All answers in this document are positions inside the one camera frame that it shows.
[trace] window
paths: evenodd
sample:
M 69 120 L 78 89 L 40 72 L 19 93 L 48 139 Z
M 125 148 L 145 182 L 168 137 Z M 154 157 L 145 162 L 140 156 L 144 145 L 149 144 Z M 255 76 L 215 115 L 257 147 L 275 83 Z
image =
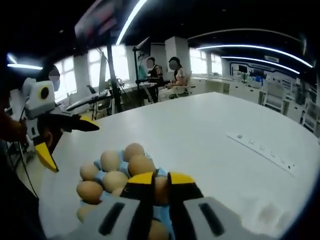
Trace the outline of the window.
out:
M 77 93 L 74 58 L 70 56 L 55 64 L 60 73 L 60 87 L 54 92 L 55 102 L 66 99 L 69 95 Z
M 108 58 L 107 47 L 100 47 L 106 58 Z M 98 87 L 100 81 L 100 61 L 102 54 L 97 49 L 88 52 L 89 76 L 92 87 Z M 129 68 L 125 45 L 112 46 L 113 68 L 115 76 L 122 81 L 129 80 Z M 108 62 L 105 69 L 105 82 L 110 79 Z
M 222 75 L 222 63 L 220 56 L 211 54 L 211 71 L 212 73 Z
M 190 63 L 192 74 L 208 74 L 205 52 L 190 48 Z

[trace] curved led light strip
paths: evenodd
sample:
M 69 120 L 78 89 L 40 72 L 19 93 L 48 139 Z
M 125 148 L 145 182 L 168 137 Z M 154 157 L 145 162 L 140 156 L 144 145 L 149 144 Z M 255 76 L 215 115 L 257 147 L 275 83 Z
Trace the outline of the curved led light strip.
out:
M 32 66 L 32 65 L 26 65 L 26 64 L 8 64 L 8 67 L 11 68 L 19 68 L 19 69 L 36 69 L 36 70 L 42 70 L 41 66 Z
M 243 44 L 226 44 L 226 45 L 214 45 L 214 46 L 203 46 L 203 47 L 198 47 L 197 50 L 203 50 L 203 49 L 217 49 L 217 48 L 252 48 L 252 49 L 263 49 L 263 50 L 268 50 L 268 51 L 272 51 L 272 52 L 276 52 L 276 53 L 279 53 L 279 54 L 283 54 L 283 55 L 286 55 L 290 58 L 293 58 L 305 65 L 307 65 L 309 68 L 313 68 L 313 66 L 302 60 L 301 58 L 297 57 L 297 56 L 294 56 L 290 53 L 287 53 L 285 51 L 280 51 L 280 50 L 277 50 L 277 49 L 274 49 L 274 48 L 270 48 L 270 47 L 265 47 L 265 46 L 255 46 L 255 45 L 243 45 Z
M 122 38 L 124 37 L 124 35 L 126 34 L 126 31 L 128 30 L 131 22 L 133 21 L 133 19 L 135 18 L 135 16 L 137 15 L 137 13 L 140 11 L 140 9 L 142 8 L 142 6 L 146 3 L 147 0 L 140 0 L 134 7 L 134 9 L 132 10 L 131 14 L 129 15 L 128 19 L 126 20 L 120 34 L 118 37 L 118 40 L 116 41 L 116 45 L 119 45 L 121 43 Z
M 203 34 L 200 34 L 200 35 L 197 35 L 197 36 L 189 37 L 188 40 L 195 39 L 195 38 L 199 38 L 199 37 L 202 37 L 202 36 L 211 35 L 211 34 L 226 33 L 226 32 L 235 32 L 235 31 L 258 31 L 258 32 L 267 32 L 267 33 L 279 34 L 279 35 L 285 36 L 285 37 L 287 37 L 287 38 L 290 38 L 290 39 L 296 40 L 296 41 L 298 41 L 298 42 L 301 42 L 300 39 L 295 38 L 295 37 L 293 37 L 293 36 L 290 36 L 290 35 L 288 35 L 288 34 L 284 34 L 284 33 L 279 32 L 279 31 L 272 31 L 272 30 L 268 30 L 268 29 L 262 29 L 262 28 L 231 28 L 231 29 L 223 29 L 223 30 L 218 30 L 218 31 L 210 31 L 210 32 L 206 32 L 206 33 L 203 33 Z
M 290 67 L 287 67 L 287 66 L 283 66 L 283 65 L 280 65 L 278 63 L 275 63 L 275 62 L 272 62 L 272 61 L 265 61 L 265 60 L 261 60 L 261 59 L 255 59 L 255 58 L 249 58 L 249 57 L 242 57 L 242 56 L 222 56 L 221 57 L 222 59 L 243 59 L 243 60 L 251 60 L 251 61 L 257 61 L 257 62 L 261 62 L 261 63 L 266 63 L 266 64 L 272 64 L 272 65 L 275 65 L 275 66 L 278 66 L 280 68 L 284 68 L 284 69 L 287 69 L 289 71 L 292 71 L 296 74 L 300 74 L 300 72 L 296 71 L 296 70 L 293 70 L 292 68 Z

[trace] ceiling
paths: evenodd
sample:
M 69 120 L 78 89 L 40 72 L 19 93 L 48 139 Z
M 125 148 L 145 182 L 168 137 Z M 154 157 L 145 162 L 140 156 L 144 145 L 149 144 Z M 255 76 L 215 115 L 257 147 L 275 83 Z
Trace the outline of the ceiling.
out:
M 94 3 L 94 0 L 29 0 L 12 1 L 8 9 L 14 9 L 12 20 L 5 26 L 7 52 L 19 60 L 57 62 L 75 54 L 74 26 Z M 122 26 L 137 0 L 117 0 L 117 26 L 111 31 L 114 44 Z M 317 21 L 317 8 L 308 4 L 293 5 L 291 1 L 261 2 L 255 0 L 148 0 L 130 25 L 122 42 L 137 45 L 146 37 L 152 42 L 163 43 L 172 36 L 191 38 L 191 47 L 217 44 L 251 44 L 283 50 L 313 64 L 319 49 L 318 33 L 312 28 Z M 201 34 L 238 28 L 266 29 L 280 32 L 252 30 L 224 31 L 195 37 Z M 103 44 L 101 39 L 96 45 Z M 263 59 L 261 50 L 223 48 L 215 50 L 222 55 L 234 55 Z M 269 56 L 279 57 L 268 52 Z M 304 66 L 288 58 L 281 58 L 288 67 L 303 71 Z

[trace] blue egg tray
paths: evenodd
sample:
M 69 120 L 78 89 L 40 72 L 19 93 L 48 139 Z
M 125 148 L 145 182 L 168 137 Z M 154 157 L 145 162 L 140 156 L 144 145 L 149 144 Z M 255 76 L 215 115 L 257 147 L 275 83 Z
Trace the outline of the blue egg tray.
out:
M 128 171 L 128 162 L 124 160 L 124 152 L 125 152 L 124 150 L 118 151 L 118 155 L 121 159 L 121 163 L 120 163 L 120 167 L 118 168 L 118 171 L 124 173 L 128 178 L 130 178 L 131 176 Z M 152 160 L 149 154 L 145 153 L 145 156 Z M 108 173 L 103 171 L 101 167 L 100 159 L 94 161 L 93 164 L 99 169 L 99 172 L 94 177 L 94 180 L 98 184 L 102 185 L 102 179 L 104 178 L 105 174 L 108 174 Z M 157 177 L 160 177 L 160 176 L 166 177 L 167 174 L 168 173 L 161 167 L 157 169 Z M 111 196 L 111 193 L 107 191 L 103 191 L 103 193 L 101 194 L 100 200 L 107 201 L 110 196 Z M 81 205 L 82 206 L 86 205 L 86 203 L 81 201 Z M 169 210 L 170 210 L 170 206 L 168 205 L 153 206 L 153 218 L 163 223 L 170 233 L 170 239 L 175 240 L 175 234 L 174 234 L 174 230 L 170 220 Z

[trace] brown egg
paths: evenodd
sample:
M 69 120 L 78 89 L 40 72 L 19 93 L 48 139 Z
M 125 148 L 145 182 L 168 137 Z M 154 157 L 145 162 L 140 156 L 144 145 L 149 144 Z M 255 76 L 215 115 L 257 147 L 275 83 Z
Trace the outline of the brown egg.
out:
M 148 240 L 168 240 L 169 236 L 169 232 L 163 223 L 152 220 Z
M 146 156 L 136 155 L 130 159 L 128 164 L 128 171 L 131 176 L 135 176 L 138 174 L 155 172 L 156 167 L 154 162 Z
M 78 217 L 78 219 L 80 220 L 80 222 L 84 222 L 86 215 L 96 207 L 97 205 L 85 205 L 82 206 L 78 209 L 78 211 L 76 211 L 76 216 Z
M 100 158 L 103 171 L 111 172 L 118 170 L 121 159 L 116 151 L 104 151 Z
M 111 194 L 113 196 L 117 196 L 117 197 L 120 197 L 122 191 L 124 190 L 124 187 L 119 187 L 117 188 L 116 190 L 114 190 Z
M 131 143 L 124 150 L 124 160 L 129 162 L 133 156 L 136 155 L 145 155 L 144 148 L 139 143 Z
M 110 171 L 102 179 L 104 189 L 112 193 L 118 188 L 124 188 L 128 182 L 128 177 L 120 171 Z
M 80 176 L 84 181 L 93 181 L 99 169 L 94 164 L 85 164 L 80 167 Z
M 103 191 L 103 187 L 95 181 L 83 181 L 76 187 L 76 192 L 79 197 L 88 204 L 99 204 Z
M 155 185 L 155 204 L 168 204 L 168 178 L 166 176 L 157 176 L 154 179 Z

